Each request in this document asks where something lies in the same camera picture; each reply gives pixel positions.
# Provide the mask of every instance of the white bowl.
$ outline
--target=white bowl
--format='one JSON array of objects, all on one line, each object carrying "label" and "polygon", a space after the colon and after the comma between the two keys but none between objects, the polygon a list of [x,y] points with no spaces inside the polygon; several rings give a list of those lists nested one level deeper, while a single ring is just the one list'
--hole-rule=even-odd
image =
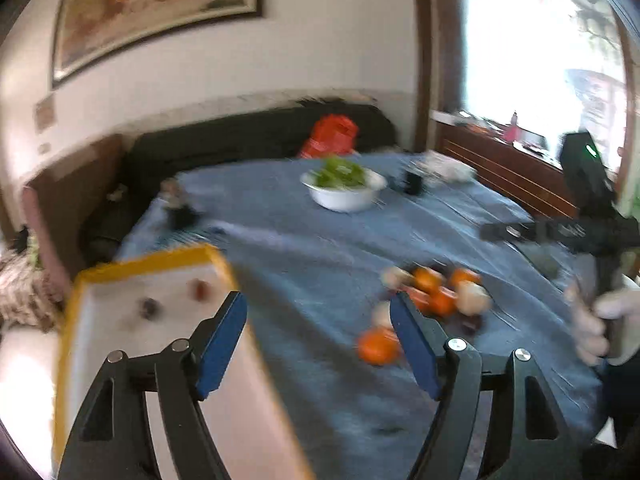
[{"label": "white bowl", "polygon": [[362,211],[376,201],[378,194],[386,187],[386,178],[375,171],[365,169],[367,185],[354,189],[327,189],[315,186],[311,172],[300,177],[300,182],[309,188],[311,198],[322,207],[340,213]]}]

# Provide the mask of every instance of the red bag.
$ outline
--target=red bag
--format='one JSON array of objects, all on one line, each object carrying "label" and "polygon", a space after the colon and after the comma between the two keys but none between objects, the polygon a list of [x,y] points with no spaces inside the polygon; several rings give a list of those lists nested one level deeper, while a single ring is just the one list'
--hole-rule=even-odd
[{"label": "red bag", "polygon": [[329,155],[351,155],[358,127],[347,116],[327,115],[314,126],[311,137],[305,142],[300,158],[322,158]]}]

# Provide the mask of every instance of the wooden cabinet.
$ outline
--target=wooden cabinet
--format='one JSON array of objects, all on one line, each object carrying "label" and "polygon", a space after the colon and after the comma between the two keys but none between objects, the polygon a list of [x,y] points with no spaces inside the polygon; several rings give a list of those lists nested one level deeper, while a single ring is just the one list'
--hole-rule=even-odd
[{"label": "wooden cabinet", "polygon": [[476,168],[478,182],[511,198],[532,216],[575,216],[562,171],[533,153],[461,126],[438,123],[437,151]]}]

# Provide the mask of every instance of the dark couch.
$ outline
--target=dark couch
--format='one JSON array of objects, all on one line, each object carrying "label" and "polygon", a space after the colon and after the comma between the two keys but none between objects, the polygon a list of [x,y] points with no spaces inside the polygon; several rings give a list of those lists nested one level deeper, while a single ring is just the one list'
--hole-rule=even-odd
[{"label": "dark couch", "polygon": [[[396,143],[395,128],[375,106],[305,101],[144,134],[128,152],[122,137],[111,135],[57,161],[22,190],[44,267],[68,294],[80,270],[113,258],[164,179],[224,162],[295,157],[327,114],[347,115],[358,125],[360,152]],[[117,188],[126,192],[108,200]]]}]

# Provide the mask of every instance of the blue tablecloth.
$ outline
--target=blue tablecloth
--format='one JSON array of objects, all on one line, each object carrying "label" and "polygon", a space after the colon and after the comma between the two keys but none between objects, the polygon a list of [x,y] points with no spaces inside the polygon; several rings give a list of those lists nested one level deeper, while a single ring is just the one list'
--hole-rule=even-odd
[{"label": "blue tablecloth", "polygon": [[[405,155],[365,155],[361,164],[398,174]],[[354,343],[370,327],[383,293],[380,271],[447,259],[477,269],[495,301],[473,339],[480,351],[523,347],[540,364],[576,439],[602,426],[600,383],[575,355],[563,280],[546,280],[513,246],[477,237],[477,225],[529,216],[516,204],[471,184],[434,187],[409,199],[391,189],[383,204],[357,214],[316,205],[300,175],[317,160],[227,164],[181,174],[198,229],[215,232],[250,305],[250,321],[297,436],[319,479],[404,479],[418,455],[436,403],[408,365],[373,368]],[[124,241],[119,257],[149,252],[168,227],[155,200]],[[564,265],[570,257],[552,247]],[[489,395],[482,394],[480,428]],[[207,402],[215,402],[214,396]],[[482,429],[464,478],[475,478]]]}]

